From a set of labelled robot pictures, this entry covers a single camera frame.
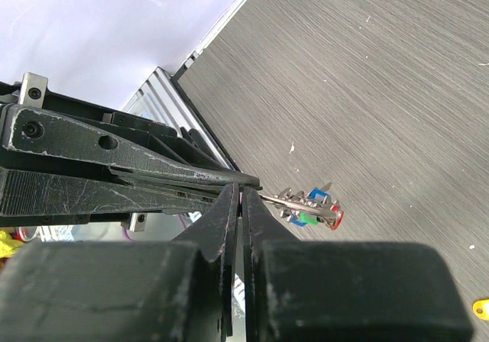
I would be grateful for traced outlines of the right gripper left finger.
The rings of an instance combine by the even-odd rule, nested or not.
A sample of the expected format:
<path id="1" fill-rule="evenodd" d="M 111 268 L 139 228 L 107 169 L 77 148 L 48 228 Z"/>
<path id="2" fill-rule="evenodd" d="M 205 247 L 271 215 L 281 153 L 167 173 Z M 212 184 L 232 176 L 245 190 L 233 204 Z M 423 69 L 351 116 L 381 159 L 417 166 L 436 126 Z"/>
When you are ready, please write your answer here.
<path id="1" fill-rule="evenodd" d="M 1 274 L 3 341 L 224 341 L 240 191 L 170 241 L 28 244 Z"/>

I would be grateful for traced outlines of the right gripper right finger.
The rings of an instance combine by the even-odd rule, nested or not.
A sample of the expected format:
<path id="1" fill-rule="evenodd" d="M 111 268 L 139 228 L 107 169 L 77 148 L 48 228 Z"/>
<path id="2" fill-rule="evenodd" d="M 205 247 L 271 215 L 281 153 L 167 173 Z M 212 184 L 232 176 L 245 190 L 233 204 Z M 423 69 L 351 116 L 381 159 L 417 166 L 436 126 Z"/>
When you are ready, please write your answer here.
<path id="1" fill-rule="evenodd" d="M 455 281 L 432 247 L 302 241 L 242 194 L 249 341 L 470 341 Z"/>

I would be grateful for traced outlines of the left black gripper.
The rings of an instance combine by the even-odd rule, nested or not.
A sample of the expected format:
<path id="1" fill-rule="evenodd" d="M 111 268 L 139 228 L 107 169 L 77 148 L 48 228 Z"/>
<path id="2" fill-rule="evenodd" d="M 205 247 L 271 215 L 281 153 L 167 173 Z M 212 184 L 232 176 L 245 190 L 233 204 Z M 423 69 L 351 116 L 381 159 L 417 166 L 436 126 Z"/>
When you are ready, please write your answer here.
<path id="1" fill-rule="evenodd" d="M 193 128 L 171 128 L 49 90 L 45 91 L 43 107 L 50 111 L 17 104 L 2 109 L 4 149 L 95 164 L 169 185 L 127 178 L 121 183 L 103 182 L 2 168 L 2 227 L 128 223 L 132 213 L 205 212 L 218 195 L 212 190 L 202 190 L 205 187 L 217 188 L 230 183 L 260 186 L 255 176 L 199 168 L 213 167 L 214 155 Z M 116 134 L 127 134 L 139 144 L 91 125 L 97 122 L 115 126 Z M 158 149 L 163 155 L 140 144 Z"/>

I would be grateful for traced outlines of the keyring with tagged keys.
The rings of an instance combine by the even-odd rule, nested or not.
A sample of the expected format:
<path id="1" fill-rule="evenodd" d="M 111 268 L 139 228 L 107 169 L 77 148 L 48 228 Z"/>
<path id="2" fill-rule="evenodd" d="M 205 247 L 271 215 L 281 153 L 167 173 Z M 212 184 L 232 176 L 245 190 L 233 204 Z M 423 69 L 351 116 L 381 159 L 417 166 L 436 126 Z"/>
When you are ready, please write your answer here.
<path id="1" fill-rule="evenodd" d="M 331 231 L 340 226 L 345 212 L 338 200 L 329 194 L 332 183 L 328 182 L 321 188 L 313 188 L 309 192 L 293 193 L 285 188 L 277 195 L 260 195 L 261 199 L 273 205 L 280 217 L 298 227 L 322 224 Z"/>

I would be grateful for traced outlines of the key with yellow tag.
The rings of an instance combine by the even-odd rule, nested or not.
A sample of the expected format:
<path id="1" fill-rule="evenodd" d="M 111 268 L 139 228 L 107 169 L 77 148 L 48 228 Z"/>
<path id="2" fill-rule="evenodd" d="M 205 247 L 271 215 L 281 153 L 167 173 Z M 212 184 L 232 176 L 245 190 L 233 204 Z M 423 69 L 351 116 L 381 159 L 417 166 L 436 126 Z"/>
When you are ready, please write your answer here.
<path id="1" fill-rule="evenodd" d="M 474 314 L 483 321 L 489 321 L 489 299 L 479 299 L 472 305 Z"/>

